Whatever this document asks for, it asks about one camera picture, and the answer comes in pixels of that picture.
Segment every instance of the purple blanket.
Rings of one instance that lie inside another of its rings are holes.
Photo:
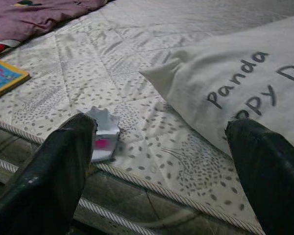
[[[49,32],[58,22],[94,11],[107,0],[0,0],[0,53]]]

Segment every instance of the book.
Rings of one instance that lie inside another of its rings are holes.
[[[0,60],[0,96],[30,78],[28,72]]]

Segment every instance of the white pillow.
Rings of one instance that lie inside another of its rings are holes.
[[[229,155],[224,130],[233,117],[254,119],[294,145],[294,17],[205,39],[141,73]]]

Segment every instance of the bed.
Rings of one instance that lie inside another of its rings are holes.
[[[116,0],[34,38],[1,57],[32,78],[0,98],[0,159],[20,165],[77,110],[107,108],[120,116],[120,139],[112,161],[96,165],[85,199],[157,233],[264,234],[231,158],[139,70],[206,37],[293,15],[294,0]],[[79,207],[75,216],[130,233],[107,214]]]

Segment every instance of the crumpled paper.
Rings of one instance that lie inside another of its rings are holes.
[[[119,117],[110,114],[107,109],[101,110],[95,106],[91,109],[78,111],[93,118],[98,124],[96,139],[93,142],[92,162],[96,163],[110,159],[116,148],[120,133],[118,127]]]

